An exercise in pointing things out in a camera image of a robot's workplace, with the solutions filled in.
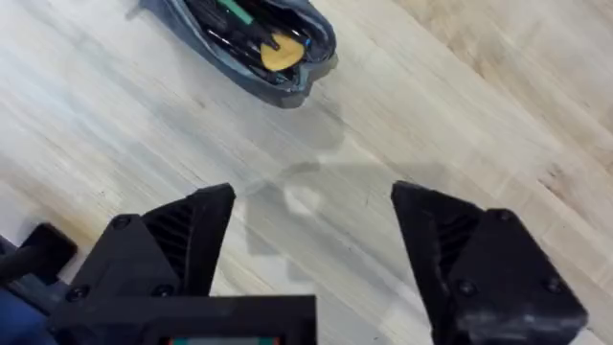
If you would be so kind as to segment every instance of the yellow object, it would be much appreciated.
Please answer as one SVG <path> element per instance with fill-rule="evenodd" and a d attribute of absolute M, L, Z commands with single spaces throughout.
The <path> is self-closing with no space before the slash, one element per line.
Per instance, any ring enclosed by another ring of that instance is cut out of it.
<path fill-rule="evenodd" d="M 261 61 L 267 69 L 273 72 L 282 71 L 298 63 L 305 55 L 305 46 L 299 42 L 284 34 L 272 36 L 281 48 L 276 51 L 266 44 L 261 45 Z"/>

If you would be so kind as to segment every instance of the black bag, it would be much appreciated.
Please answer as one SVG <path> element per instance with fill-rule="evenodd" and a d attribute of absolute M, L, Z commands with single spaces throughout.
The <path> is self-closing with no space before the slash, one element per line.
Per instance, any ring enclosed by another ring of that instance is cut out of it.
<path fill-rule="evenodd" d="M 236 38 L 227 31 L 228 23 L 207 14 L 215 0 L 140 0 L 142 8 L 153 12 L 181 40 L 211 62 L 232 81 L 265 102 L 295 107 L 304 101 L 312 83 L 336 64 L 336 38 L 328 20 L 308 0 L 243 1 L 254 17 L 274 28 L 294 32 L 307 41 L 306 54 L 293 67 L 270 72 L 251 66 L 228 41 Z M 223 33 L 220 39 L 211 31 Z"/>

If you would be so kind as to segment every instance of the wooden floor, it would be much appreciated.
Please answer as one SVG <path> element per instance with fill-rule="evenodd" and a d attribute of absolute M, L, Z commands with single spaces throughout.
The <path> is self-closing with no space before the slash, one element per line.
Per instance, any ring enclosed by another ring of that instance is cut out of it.
<path fill-rule="evenodd" d="M 228 181 L 216 294 L 315 292 L 323 344 L 428 344 L 406 179 L 515 210 L 591 313 L 576 344 L 613 344 L 613 2 L 314 3 L 339 63 L 281 110 L 134 0 L 2 0 L 3 235 L 46 219 L 87 253 L 114 215 Z"/>

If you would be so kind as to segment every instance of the screw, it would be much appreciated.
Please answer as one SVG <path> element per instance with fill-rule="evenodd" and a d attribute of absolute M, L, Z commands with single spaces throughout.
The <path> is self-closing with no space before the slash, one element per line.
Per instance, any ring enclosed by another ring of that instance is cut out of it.
<path fill-rule="evenodd" d="M 68 302 L 77 302 L 89 294 L 89 286 L 84 285 L 80 287 L 73 287 L 66 293 L 66 301 Z"/>
<path fill-rule="evenodd" d="M 173 292 L 174 292 L 174 287 L 170 285 L 161 285 L 161 286 L 155 287 L 151 295 L 155 297 L 169 297 L 169 296 L 172 296 Z"/>
<path fill-rule="evenodd" d="M 500 212 L 500 219 L 502 221 L 511 220 L 512 217 L 513 217 L 513 214 L 511 213 L 511 211 L 503 210 Z"/>
<path fill-rule="evenodd" d="M 551 293 L 554 293 L 554 294 L 562 293 L 563 283 L 557 277 L 552 277 L 552 278 L 547 279 L 545 283 L 543 284 L 543 286 L 545 287 L 546 290 L 548 290 Z"/>
<path fill-rule="evenodd" d="M 113 220 L 111 220 L 111 225 L 113 225 L 113 228 L 116 230 L 123 229 L 127 227 L 128 224 L 130 224 L 129 216 L 116 216 Z"/>
<path fill-rule="evenodd" d="M 466 297 L 472 297 L 478 292 L 477 287 L 474 284 L 464 279 L 458 281 L 457 288 L 458 291 Z"/>

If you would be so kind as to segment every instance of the blue object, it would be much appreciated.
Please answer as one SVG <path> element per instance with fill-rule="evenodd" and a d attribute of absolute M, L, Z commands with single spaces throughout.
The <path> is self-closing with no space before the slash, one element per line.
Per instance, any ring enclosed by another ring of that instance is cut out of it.
<path fill-rule="evenodd" d="M 0 344 L 57 345 L 45 329 L 47 317 L 0 288 Z"/>

